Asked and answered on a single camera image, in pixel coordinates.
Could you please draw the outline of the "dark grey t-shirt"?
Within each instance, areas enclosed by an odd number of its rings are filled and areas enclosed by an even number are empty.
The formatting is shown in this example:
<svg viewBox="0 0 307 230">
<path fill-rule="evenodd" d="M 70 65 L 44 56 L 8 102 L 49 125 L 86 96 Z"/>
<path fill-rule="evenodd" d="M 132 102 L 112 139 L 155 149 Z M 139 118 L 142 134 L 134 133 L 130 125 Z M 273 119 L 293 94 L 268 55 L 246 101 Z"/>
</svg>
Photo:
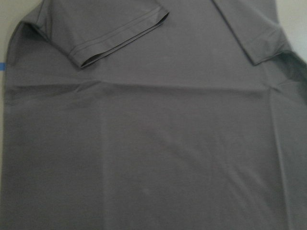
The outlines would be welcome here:
<svg viewBox="0 0 307 230">
<path fill-rule="evenodd" d="M 304 230 L 307 65 L 273 0 L 44 0 L 5 71 L 3 230 Z"/>
</svg>

